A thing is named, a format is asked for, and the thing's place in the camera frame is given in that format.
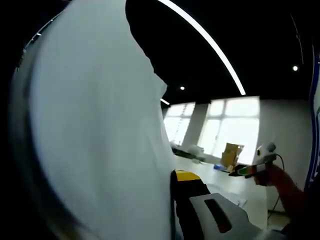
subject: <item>white cloth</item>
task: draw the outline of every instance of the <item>white cloth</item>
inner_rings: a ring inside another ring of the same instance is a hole
[[[125,2],[74,1],[41,36],[31,126],[49,183],[92,233],[168,240],[166,85],[130,32]]]

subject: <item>black ceiling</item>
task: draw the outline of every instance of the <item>black ceiling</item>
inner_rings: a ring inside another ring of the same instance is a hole
[[[15,53],[13,63],[35,32],[69,2],[22,3],[24,6],[13,15],[20,22],[10,27],[11,39],[16,41],[11,47]],[[188,12],[216,41],[248,96],[308,99],[313,70],[312,43],[316,48],[319,44],[318,12],[290,14],[261,6],[249,10],[248,6],[220,6],[211,0],[172,2]],[[126,13],[131,32],[150,59],[154,72],[168,84],[165,100],[171,104],[204,103],[241,96],[216,52],[177,13],[157,0],[128,0]],[[292,70],[294,65],[299,67],[298,71]]]

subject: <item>floor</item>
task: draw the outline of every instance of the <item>floor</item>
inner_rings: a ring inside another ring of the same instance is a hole
[[[290,219],[284,213],[274,212],[272,213],[272,215],[268,220],[268,228],[274,229],[274,230],[281,230],[289,222],[290,222]]]

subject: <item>gray plastic part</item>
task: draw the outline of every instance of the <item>gray plastic part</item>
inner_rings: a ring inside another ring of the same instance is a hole
[[[214,199],[231,223],[231,230],[221,233],[216,220],[205,200]],[[213,193],[190,198],[191,204],[198,216],[205,240],[247,240],[247,239],[284,239],[278,232],[265,232],[249,222],[247,213],[227,200],[219,193]]]

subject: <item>black and yellow device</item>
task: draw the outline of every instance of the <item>black and yellow device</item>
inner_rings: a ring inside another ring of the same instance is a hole
[[[171,173],[171,194],[185,240],[284,239],[278,232],[262,231],[251,224],[242,208],[218,193],[211,194],[192,172]]]

